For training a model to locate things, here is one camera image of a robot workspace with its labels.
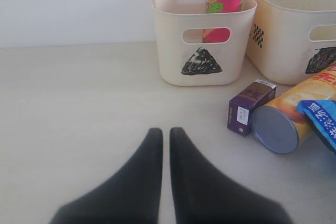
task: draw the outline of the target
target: blue snack package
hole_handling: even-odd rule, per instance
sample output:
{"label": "blue snack package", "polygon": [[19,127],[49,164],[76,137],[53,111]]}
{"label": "blue snack package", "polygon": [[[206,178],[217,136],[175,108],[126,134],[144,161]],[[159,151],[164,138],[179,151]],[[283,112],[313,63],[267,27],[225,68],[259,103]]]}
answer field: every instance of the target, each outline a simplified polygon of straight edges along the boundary
{"label": "blue snack package", "polygon": [[301,101],[297,111],[308,117],[310,126],[322,142],[336,155],[336,102],[331,100]]}

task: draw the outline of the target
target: purple box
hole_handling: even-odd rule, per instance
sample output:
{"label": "purple box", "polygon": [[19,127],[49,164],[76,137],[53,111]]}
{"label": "purple box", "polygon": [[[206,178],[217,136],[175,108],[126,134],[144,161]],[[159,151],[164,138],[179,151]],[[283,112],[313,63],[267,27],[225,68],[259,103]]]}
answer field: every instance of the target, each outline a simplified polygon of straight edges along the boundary
{"label": "purple box", "polygon": [[277,86],[256,80],[240,94],[230,100],[227,127],[243,136],[251,132],[250,118],[253,110],[275,97]]}

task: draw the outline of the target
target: table surface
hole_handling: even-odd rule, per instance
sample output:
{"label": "table surface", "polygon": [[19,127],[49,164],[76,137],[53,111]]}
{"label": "table surface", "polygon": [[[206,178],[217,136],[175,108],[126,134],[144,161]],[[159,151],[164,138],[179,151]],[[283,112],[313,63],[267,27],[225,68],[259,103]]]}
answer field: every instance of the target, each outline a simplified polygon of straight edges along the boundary
{"label": "table surface", "polygon": [[336,157],[316,137],[277,155],[226,128],[229,100],[262,78],[248,59],[232,84],[176,87],[161,79],[157,58],[154,42],[0,50],[0,223],[48,223],[112,176],[151,127],[164,131],[160,223],[175,223],[175,126],[227,176],[283,204],[295,223],[336,223]]}

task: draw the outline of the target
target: can lid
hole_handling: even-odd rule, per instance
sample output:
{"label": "can lid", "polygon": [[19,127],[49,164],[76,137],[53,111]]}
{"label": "can lid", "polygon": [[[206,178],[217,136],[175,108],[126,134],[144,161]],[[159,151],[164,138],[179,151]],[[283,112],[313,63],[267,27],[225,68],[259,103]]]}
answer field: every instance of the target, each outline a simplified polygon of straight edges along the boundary
{"label": "can lid", "polygon": [[273,152],[289,154],[299,146],[293,122],[276,108],[257,108],[252,114],[251,128],[254,136]]}

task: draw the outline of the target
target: white wall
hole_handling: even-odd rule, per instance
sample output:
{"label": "white wall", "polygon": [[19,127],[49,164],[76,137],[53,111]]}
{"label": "white wall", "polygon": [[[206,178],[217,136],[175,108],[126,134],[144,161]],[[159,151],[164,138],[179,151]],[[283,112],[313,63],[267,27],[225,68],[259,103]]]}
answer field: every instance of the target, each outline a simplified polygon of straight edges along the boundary
{"label": "white wall", "polygon": [[0,47],[155,40],[151,0],[0,0]]}

